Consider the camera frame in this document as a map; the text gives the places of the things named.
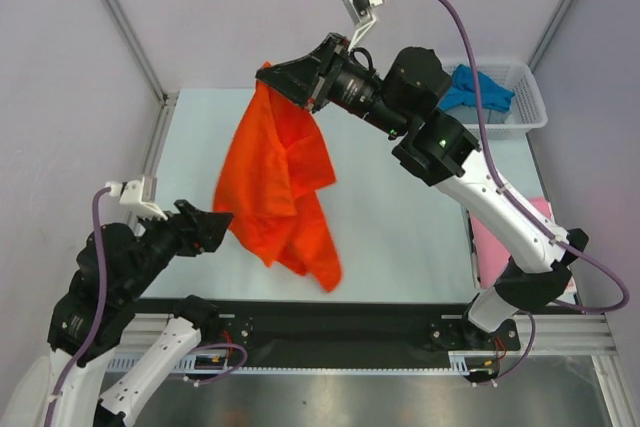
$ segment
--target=laundry basket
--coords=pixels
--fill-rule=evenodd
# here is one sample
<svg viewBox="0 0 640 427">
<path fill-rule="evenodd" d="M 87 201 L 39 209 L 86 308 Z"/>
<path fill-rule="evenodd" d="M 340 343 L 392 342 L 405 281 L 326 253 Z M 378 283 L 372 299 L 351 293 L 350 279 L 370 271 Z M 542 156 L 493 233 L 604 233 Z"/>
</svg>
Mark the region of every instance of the laundry basket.
<svg viewBox="0 0 640 427">
<path fill-rule="evenodd" d="M 522 136 L 531 129 L 544 127 L 547 123 L 547 111 L 531 69 L 521 62 L 478 61 L 478 69 L 489 76 L 498 85 L 515 92 L 511 101 L 511 114 L 504 124 L 486 124 L 489 139 L 509 139 Z M 458 65 L 468 62 L 446 60 L 442 62 L 444 70 L 452 74 Z M 480 138 L 478 124 L 465 124 L 465 127 Z"/>
</svg>

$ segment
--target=orange towel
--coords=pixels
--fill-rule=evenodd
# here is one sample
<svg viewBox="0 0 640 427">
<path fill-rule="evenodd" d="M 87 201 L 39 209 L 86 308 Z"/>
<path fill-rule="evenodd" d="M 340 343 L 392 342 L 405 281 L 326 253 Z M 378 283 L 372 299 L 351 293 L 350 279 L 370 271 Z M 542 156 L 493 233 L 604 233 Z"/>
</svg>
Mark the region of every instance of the orange towel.
<svg viewBox="0 0 640 427">
<path fill-rule="evenodd" d="M 310 272 L 327 291 L 342 268 L 316 190 L 336 181 L 309 112 L 261 82 L 235 133 L 213 199 L 231 231 L 267 266 Z"/>
</svg>

